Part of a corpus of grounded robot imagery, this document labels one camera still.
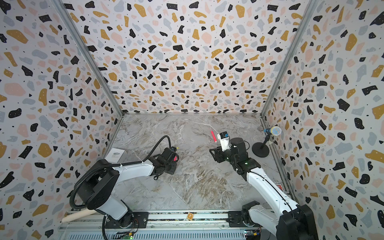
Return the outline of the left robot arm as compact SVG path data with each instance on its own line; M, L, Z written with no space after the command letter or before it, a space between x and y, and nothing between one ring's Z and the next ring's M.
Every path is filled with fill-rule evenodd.
M153 177L157 180L164 173L173 175L179 155L177 148L165 148L161 154L148 157L144 161L110 163L97 161L75 184L70 194L72 209L87 208L128 225L134 217L133 211L124 201L113 196L115 186L121 182L139 177Z

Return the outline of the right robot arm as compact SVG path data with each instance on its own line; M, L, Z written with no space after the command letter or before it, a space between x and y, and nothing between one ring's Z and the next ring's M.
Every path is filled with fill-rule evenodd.
M214 160L217 163L229 162L271 207L268 211L257 201L244 205L243 222L250 226L261 225L278 240L317 240L313 211L307 205L300 206L268 177L261 165L249 157L246 141L231 139L226 132L219 134L218 139L221 145L210 149Z

